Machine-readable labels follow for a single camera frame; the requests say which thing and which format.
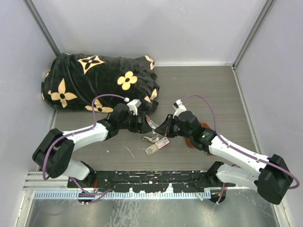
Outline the red white staple box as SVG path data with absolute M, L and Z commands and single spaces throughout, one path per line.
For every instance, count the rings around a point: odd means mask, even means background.
M 160 139 L 159 141 L 157 141 L 156 143 L 148 146 L 144 150 L 145 150 L 145 153 L 149 156 L 168 144 L 169 144 L 168 138 L 164 137 L 164 138 Z

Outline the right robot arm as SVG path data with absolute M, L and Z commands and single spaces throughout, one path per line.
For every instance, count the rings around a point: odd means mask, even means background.
M 203 127 L 191 111 L 182 112 L 179 116 L 168 114 L 155 131 L 168 138 L 184 137 L 194 148 L 236 165 L 212 165 L 207 175 L 212 186 L 238 184 L 257 191 L 263 199 L 278 205 L 294 180 L 282 157 L 277 154 L 268 157 L 228 141 L 214 130 Z

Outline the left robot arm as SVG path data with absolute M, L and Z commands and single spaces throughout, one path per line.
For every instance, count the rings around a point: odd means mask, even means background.
M 32 155 L 45 177 L 57 178 L 61 175 L 77 179 L 83 187 L 94 184 L 94 170 L 83 161 L 74 161 L 74 151 L 95 142 L 103 142 L 116 136 L 120 130 L 145 134 L 152 131 L 145 113 L 137 113 L 130 104 L 118 104 L 104 119 L 79 130 L 50 130 Z

